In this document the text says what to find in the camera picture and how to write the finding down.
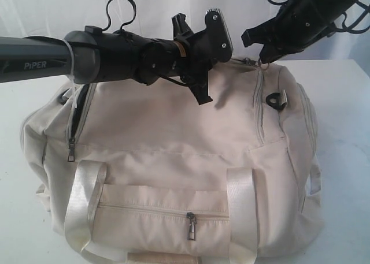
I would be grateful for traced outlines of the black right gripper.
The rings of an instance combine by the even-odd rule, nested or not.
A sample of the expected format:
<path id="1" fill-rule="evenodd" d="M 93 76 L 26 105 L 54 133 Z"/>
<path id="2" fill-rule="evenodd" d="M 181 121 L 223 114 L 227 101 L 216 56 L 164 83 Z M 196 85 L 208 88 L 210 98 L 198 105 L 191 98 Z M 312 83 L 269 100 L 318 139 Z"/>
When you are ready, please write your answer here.
<path id="1" fill-rule="evenodd" d="M 275 62 L 302 52 L 357 0 L 299 0 L 241 36 L 244 47 L 261 44 L 259 61 Z"/>

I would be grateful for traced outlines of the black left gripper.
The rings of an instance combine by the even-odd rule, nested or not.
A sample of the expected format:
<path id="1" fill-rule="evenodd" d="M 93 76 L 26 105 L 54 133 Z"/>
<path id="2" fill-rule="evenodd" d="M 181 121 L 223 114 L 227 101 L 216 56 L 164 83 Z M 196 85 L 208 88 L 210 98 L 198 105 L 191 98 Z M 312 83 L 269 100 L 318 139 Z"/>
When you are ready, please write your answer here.
<path id="1" fill-rule="evenodd" d="M 149 39 L 124 31 L 97 36 L 97 82 L 133 79 L 151 85 L 160 77 L 184 78 L 199 105 L 212 102 L 208 72 L 211 60 L 194 43 L 186 15 L 172 17 L 173 39 Z"/>

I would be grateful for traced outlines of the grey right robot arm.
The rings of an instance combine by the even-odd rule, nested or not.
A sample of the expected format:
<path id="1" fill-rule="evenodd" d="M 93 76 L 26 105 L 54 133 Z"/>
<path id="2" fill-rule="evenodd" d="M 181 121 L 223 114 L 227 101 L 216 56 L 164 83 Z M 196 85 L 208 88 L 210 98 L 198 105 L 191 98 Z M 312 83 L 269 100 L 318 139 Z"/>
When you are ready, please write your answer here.
<path id="1" fill-rule="evenodd" d="M 363 34 L 369 29 L 356 29 L 365 16 L 369 6 L 360 0 L 267 0 L 279 6 L 277 15 L 250 29 L 241 36 L 243 45 L 262 45 L 260 62 L 269 64 L 286 55 L 304 51 L 307 47 L 324 37 L 335 33 Z M 346 16 L 353 5 L 363 8 L 363 12 L 350 25 L 343 23 L 337 27 L 335 20 Z"/>

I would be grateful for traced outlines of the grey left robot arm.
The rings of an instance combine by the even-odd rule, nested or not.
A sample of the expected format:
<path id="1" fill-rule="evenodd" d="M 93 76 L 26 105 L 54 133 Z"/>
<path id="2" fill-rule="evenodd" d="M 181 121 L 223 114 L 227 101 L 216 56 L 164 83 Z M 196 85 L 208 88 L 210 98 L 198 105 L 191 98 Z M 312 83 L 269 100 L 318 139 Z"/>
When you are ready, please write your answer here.
<path id="1" fill-rule="evenodd" d="M 213 58 L 207 31 L 193 32 L 184 14 L 172 21 L 172 40 L 123 29 L 105 33 L 94 26 L 72 31 L 64 40 L 2 37 L 1 82 L 66 75 L 77 84 L 132 79 L 151 85 L 162 78 L 189 88 L 200 105 L 208 103 Z"/>

